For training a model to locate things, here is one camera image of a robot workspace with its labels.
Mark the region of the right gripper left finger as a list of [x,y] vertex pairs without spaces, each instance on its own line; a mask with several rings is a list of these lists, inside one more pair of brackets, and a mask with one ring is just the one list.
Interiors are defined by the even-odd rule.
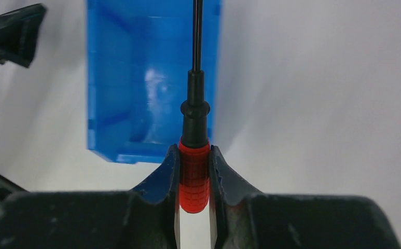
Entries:
[[179,151],[130,190],[28,192],[0,202],[0,248],[179,248]]

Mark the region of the red black screwdriver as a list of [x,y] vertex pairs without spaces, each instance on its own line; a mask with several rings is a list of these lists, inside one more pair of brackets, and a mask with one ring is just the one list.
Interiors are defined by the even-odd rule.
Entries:
[[192,68],[188,72],[187,99],[181,104],[183,130],[179,142],[181,173],[179,203],[191,214],[204,210],[209,200],[209,153],[204,71],[201,69],[203,1],[193,2]]

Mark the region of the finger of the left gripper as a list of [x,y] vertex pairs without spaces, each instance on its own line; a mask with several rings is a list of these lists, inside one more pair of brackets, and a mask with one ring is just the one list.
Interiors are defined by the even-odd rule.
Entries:
[[0,15],[0,65],[31,66],[46,13],[45,5],[34,4]]

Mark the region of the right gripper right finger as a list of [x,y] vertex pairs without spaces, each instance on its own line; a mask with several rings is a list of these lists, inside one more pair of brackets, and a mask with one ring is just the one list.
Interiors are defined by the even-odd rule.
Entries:
[[370,198],[264,193],[232,169],[217,146],[210,158],[212,248],[400,248]]

